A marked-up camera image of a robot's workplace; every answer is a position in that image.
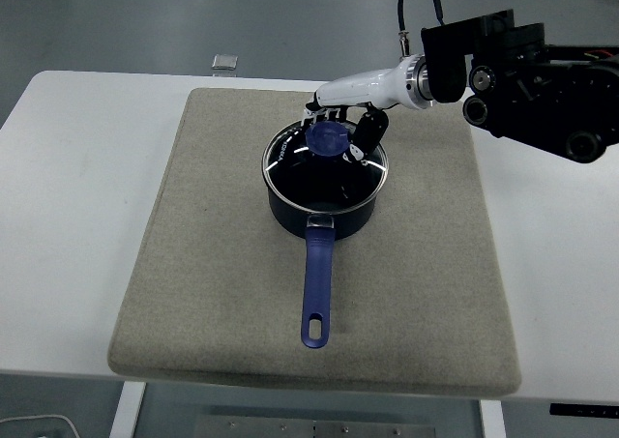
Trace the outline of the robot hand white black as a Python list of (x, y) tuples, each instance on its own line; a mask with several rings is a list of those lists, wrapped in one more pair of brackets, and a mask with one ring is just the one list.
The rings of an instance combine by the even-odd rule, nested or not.
[(392, 69), (358, 73), (323, 84), (306, 104), (301, 125), (312, 126), (322, 116), (340, 120), (347, 108), (364, 107), (367, 112), (342, 152), (344, 160), (359, 162), (373, 152), (387, 129), (387, 109), (396, 105), (424, 109), (431, 104), (432, 96), (424, 90), (424, 69), (425, 58), (414, 55)]

